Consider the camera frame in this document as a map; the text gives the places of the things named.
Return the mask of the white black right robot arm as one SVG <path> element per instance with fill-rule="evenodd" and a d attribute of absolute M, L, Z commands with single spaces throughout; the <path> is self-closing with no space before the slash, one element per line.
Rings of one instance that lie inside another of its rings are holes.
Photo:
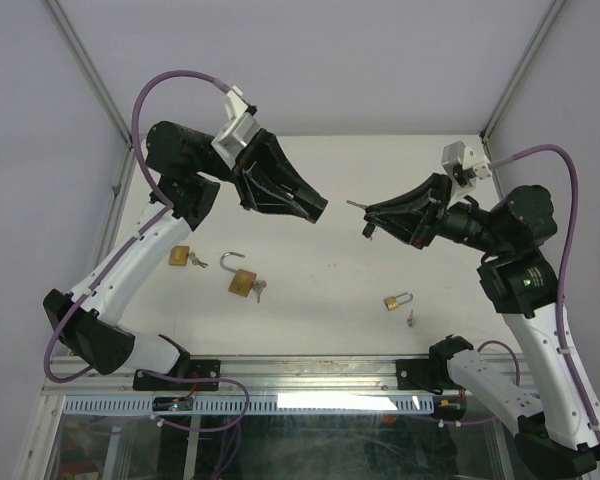
<path fill-rule="evenodd" d="M 513 333 L 539 396 L 533 398 L 485 362 L 466 339 L 449 335 L 429 349 L 426 366 L 407 373 L 420 389 L 460 387 L 510 431 L 527 468 L 568 479 L 600 462 L 600 406 L 591 421 L 568 367 L 582 366 L 566 324 L 558 324 L 558 277 L 539 247 L 557 231 L 551 195 L 515 188 L 491 210 L 456 202 L 449 177 L 434 173 L 416 189 L 365 207 L 364 237 L 382 229 L 417 249 L 442 237 L 482 252 L 480 285 Z"/>

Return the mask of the medium brass padlock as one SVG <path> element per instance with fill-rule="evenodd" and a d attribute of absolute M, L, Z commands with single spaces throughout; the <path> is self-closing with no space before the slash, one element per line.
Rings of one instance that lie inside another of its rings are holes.
<path fill-rule="evenodd" d="M 241 297 L 248 297 L 256 282 L 257 274 L 248 270 L 229 267 L 226 264 L 229 257 L 244 258 L 244 255 L 237 252 L 226 252 L 220 257 L 220 267 L 233 274 L 228 287 L 228 292 Z"/>

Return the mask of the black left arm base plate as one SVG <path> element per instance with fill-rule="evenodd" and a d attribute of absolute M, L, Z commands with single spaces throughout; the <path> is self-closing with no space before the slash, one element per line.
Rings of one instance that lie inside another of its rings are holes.
<path fill-rule="evenodd" d="M 188 357 L 179 361 L 165 374 L 165 379 L 150 375 L 144 371 L 136 371 L 132 388 L 143 392 L 206 392 L 217 391 L 217 379 L 221 373 L 219 359 L 203 359 Z"/>

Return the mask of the large brass padlock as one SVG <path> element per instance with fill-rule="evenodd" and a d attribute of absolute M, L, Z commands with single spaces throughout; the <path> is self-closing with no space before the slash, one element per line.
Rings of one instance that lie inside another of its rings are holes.
<path fill-rule="evenodd" d="M 175 246 L 168 259 L 170 266 L 186 266 L 189 261 L 190 247 L 186 245 Z"/>

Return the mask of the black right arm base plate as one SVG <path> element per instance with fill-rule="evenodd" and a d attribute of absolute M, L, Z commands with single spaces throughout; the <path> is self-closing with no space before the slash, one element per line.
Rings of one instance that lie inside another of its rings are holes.
<path fill-rule="evenodd" d="M 401 391 L 422 390 L 441 395 L 447 385 L 434 363 L 425 358 L 395 361 L 397 388 Z"/>

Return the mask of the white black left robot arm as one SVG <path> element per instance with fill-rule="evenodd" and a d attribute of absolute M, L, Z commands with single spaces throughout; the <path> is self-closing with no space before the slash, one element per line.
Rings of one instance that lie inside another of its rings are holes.
<path fill-rule="evenodd" d="M 43 309 L 61 342 L 108 375 L 120 368 L 154 371 L 168 388 L 186 383 L 190 353 L 165 335 L 141 335 L 120 326 L 122 314 L 156 266 L 210 213 L 220 184 L 235 186 L 246 210 L 318 221 L 328 202 L 295 170 L 276 136 L 256 128 L 229 160 L 210 134 L 170 121 L 155 124 L 147 138 L 146 166 L 159 176 L 157 192 L 124 240 L 68 292 L 51 290 Z"/>

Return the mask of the small silver key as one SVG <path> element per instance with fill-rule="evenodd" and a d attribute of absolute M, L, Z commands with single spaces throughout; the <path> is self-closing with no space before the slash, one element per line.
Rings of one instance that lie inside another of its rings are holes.
<path fill-rule="evenodd" d="M 191 264 L 196 267 L 206 268 L 208 264 L 202 261 L 193 251 L 188 253 L 188 259 L 191 261 Z"/>

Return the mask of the black padlock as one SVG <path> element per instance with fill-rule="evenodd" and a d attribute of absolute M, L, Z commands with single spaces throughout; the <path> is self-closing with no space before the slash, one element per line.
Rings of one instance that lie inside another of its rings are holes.
<path fill-rule="evenodd" d="M 315 224 L 327 207 L 328 201 L 319 194 L 309 193 L 300 201 L 306 212 L 306 219 Z"/>

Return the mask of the silver key bunch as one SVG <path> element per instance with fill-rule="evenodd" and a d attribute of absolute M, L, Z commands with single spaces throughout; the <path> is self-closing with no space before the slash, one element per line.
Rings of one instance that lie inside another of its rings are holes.
<path fill-rule="evenodd" d="M 257 303 L 261 302 L 261 296 L 263 291 L 267 287 L 267 282 L 265 280 L 255 280 L 252 284 L 252 291 L 256 296 Z"/>

